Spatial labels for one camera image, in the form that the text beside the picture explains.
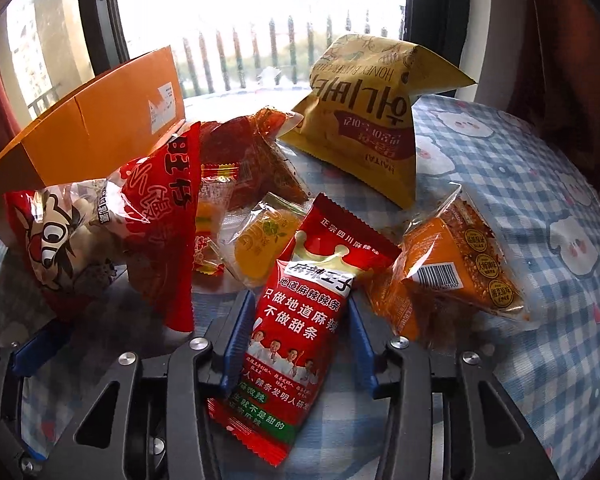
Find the red spicy strip packet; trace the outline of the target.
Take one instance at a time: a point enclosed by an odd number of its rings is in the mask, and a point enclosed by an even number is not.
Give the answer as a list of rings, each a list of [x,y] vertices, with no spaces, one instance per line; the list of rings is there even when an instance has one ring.
[[[209,412],[273,467],[286,460],[334,356],[350,293],[388,269],[396,244],[318,194],[258,298],[239,382]]]

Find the orange triangular snack pack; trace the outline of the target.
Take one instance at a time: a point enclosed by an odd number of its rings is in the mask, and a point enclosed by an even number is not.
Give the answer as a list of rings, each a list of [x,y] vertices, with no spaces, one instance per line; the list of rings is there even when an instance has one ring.
[[[451,342],[478,312],[531,327],[539,299],[521,263],[474,193],[456,182],[444,192],[403,223],[399,257],[365,285],[370,310],[428,346]]]

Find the white red cracker bag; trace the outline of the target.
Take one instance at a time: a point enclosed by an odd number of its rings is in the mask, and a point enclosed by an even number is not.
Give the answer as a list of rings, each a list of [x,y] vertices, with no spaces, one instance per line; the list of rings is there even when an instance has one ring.
[[[72,315],[125,274],[178,334],[195,327],[200,124],[105,179],[8,192],[6,217],[50,307]]]

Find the yellow jelly candy packet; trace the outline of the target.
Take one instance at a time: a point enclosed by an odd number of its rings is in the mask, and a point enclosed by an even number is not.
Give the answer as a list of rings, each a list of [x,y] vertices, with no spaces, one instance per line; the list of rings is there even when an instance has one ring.
[[[218,241],[226,270],[248,288],[262,286],[309,204],[291,203],[268,193],[243,216],[228,216]]]

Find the small burger gummy packet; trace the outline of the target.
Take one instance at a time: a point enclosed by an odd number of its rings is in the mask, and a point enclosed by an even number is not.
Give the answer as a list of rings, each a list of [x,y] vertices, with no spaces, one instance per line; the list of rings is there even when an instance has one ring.
[[[238,172],[236,164],[201,166],[193,263],[194,270],[200,274],[220,276],[224,272],[218,239]]]

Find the clear red spicy snack pack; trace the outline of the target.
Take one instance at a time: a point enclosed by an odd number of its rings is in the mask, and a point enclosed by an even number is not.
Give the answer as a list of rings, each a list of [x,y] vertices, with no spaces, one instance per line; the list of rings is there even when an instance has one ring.
[[[238,167],[230,211],[251,207],[268,193],[296,204],[309,199],[308,188],[277,144],[279,136],[300,122],[298,113],[265,107],[227,122],[201,124],[200,161]]]

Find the yellow Korean chip bag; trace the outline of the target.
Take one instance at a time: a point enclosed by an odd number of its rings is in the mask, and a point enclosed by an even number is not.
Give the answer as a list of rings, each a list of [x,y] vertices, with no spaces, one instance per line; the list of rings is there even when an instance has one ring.
[[[412,105],[474,83],[419,44],[345,34],[313,65],[311,91],[294,107],[302,121],[279,140],[407,209],[416,198]]]

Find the orange cardboard box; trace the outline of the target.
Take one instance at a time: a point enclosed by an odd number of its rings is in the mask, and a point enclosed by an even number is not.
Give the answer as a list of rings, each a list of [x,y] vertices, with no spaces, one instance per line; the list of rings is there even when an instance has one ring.
[[[82,84],[0,153],[3,194],[109,176],[185,122],[172,50],[133,58]]]

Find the brown curtain right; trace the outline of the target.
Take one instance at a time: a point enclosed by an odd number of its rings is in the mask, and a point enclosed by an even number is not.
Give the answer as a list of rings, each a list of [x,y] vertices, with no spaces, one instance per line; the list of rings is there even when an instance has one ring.
[[[508,111],[600,190],[600,18],[586,0],[527,0]]]

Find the balcony railing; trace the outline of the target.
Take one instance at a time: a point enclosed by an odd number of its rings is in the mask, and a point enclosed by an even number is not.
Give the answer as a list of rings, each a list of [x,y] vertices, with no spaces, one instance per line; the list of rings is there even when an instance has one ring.
[[[299,87],[335,39],[346,32],[399,38],[404,6],[266,6],[178,9],[130,6],[120,12],[126,52],[135,58],[170,47],[186,99],[244,93],[254,87]],[[32,3],[7,14],[12,65],[31,116],[94,78],[94,64],[76,12],[45,13]]]

